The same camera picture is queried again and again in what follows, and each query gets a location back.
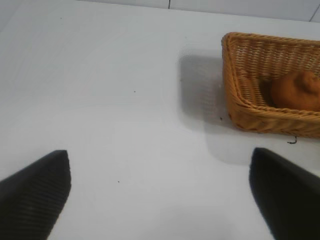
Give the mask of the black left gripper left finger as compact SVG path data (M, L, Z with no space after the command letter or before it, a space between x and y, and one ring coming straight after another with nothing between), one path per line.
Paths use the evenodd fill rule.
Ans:
M46 240L71 191L68 152L55 150L0 182L0 238Z

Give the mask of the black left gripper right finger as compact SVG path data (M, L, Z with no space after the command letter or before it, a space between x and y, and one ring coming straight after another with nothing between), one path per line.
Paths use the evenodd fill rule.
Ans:
M320 238L320 178L267 148L257 147L251 193L276 240Z

